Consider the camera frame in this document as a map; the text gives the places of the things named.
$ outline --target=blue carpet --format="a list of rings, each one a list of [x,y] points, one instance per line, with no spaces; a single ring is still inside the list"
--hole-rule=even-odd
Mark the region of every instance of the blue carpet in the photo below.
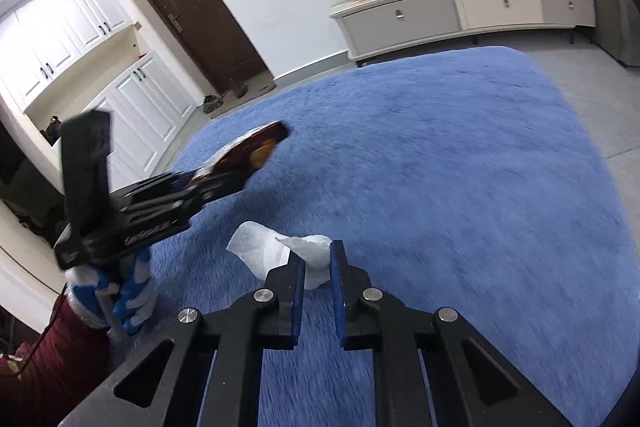
[[[636,368],[638,260],[609,171],[524,54],[476,48],[307,84],[201,131],[175,170],[273,120],[292,128],[242,193],[154,247],[154,324],[229,306],[259,283],[225,246],[243,221],[342,239],[408,306],[453,306],[576,426],[608,414]],[[329,285],[301,344],[266,352],[261,426],[371,427],[370,354],[344,353]]]

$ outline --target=crumpled paper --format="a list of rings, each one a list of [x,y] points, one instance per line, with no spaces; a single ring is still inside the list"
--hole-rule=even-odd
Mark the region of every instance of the crumpled paper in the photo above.
[[[236,254],[261,280],[267,278],[271,268],[287,264],[289,252],[293,250],[306,262],[305,290],[312,290],[331,279],[331,241],[325,235],[289,237],[255,221],[245,221],[231,237],[226,249]]]

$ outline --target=blue and white glove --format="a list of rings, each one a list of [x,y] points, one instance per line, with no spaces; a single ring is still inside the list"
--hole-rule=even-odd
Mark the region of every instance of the blue and white glove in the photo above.
[[[124,329],[134,335],[156,306],[156,290],[149,276],[150,250],[145,248],[120,260],[122,285],[110,280],[93,265],[76,266],[65,272],[69,307],[90,328]],[[118,296],[113,303],[113,296]]]

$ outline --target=black cord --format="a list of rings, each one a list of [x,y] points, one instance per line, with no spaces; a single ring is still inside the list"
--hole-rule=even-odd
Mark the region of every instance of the black cord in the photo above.
[[[56,318],[58,318],[58,315],[60,314],[60,309],[62,308],[62,304],[65,301],[65,292],[66,292],[66,283],[64,286],[62,286],[62,291],[59,293],[58,297],[56,298],[56,302],[53,304],[53,310],[51,311],[49,324],[47,324],[47,326],[42,330],[42,333],[38,337],[38,340],[36,341],[35,344],[33,344],[33,348],[20,364],[20,368],[18,369],[18,371],[16,371],[11,375],[0,375],[1,378],[18,378],[19,379],[20,375],[23,374],[25,369],[27,369],[27,366],[31,362],[31,359],[35,355],[36,351],[40,347],[40,344],[42,343],[44,338],[47,336],[47,333],[49,333],[49,330],[53,327],[53,324],[56,321]]]

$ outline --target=person's arm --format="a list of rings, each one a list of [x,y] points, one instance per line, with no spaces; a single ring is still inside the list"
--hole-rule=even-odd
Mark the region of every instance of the person's arm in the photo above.
[[[1,413],[8,425],[54,427],[108,374],[107,329],[84,325],[66,302],[20,378],[0,360]]]

